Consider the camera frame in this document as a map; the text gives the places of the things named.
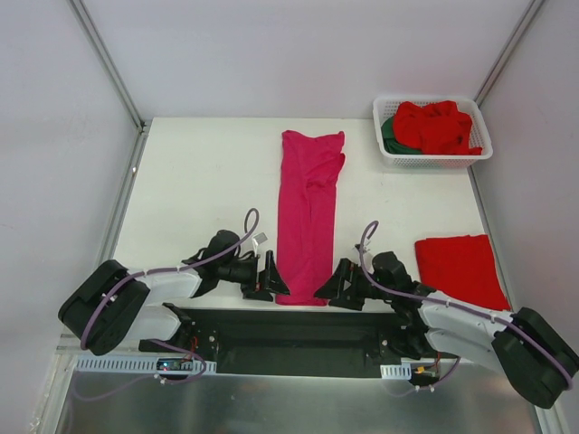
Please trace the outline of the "pink t shirt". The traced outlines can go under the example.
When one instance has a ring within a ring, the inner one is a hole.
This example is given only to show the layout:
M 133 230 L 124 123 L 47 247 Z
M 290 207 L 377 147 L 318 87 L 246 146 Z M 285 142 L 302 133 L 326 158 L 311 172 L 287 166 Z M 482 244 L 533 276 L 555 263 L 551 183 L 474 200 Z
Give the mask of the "pink t shirt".
M 322 307 L 315 293 L 333 274 L 337 181 L 345 164 L 345 134 L 282 133 L 277 268 L 289 288 L 282 306 Z

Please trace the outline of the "white plastic laundry basket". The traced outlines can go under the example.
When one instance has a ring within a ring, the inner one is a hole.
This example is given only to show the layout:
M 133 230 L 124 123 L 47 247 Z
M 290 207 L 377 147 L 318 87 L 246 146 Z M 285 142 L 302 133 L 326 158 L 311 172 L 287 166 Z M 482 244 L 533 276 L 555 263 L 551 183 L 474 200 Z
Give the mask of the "white plastic laundry basket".
M 373 119 L 378 149 L 390 165 L 462 169 L 493 155 L 488 129 L 471 99 L 378 97 Z

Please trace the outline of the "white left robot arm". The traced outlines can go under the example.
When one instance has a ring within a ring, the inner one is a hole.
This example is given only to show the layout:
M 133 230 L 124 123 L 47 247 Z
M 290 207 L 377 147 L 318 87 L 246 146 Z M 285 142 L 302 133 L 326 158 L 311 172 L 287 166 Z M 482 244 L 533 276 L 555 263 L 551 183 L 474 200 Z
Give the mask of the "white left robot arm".
M 202 297 L 222 281 L 238 285 L 245 299 L 271 302 L 290 294 L 272 251 L 242 253 L 242 241 L 219 230 L 179 267 L 130 271 L 104 261 L 64 301 L 58 318 L 97 356 L 126 341 L 137 341 L 142 351 L 193 351 L 194 321 L 176 300 Z

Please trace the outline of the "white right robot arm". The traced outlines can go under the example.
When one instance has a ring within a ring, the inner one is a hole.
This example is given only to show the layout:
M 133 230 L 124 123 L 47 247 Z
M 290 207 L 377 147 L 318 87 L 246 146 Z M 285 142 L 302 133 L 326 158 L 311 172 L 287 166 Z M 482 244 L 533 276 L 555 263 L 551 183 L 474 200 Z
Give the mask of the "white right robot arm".
M 539 408 L 552 408 L 572 388 L 578 355 L 535 310 L 497 311 L 459 301 L 412 279 L 391 251 L 374 256 L 371 265 L 340 260 L 315 296 L 350 310 L 382 300 L 402 320 L 387 341 L 393 353 L 414 360 L 446 353 L 474 362 L 505 375 Z

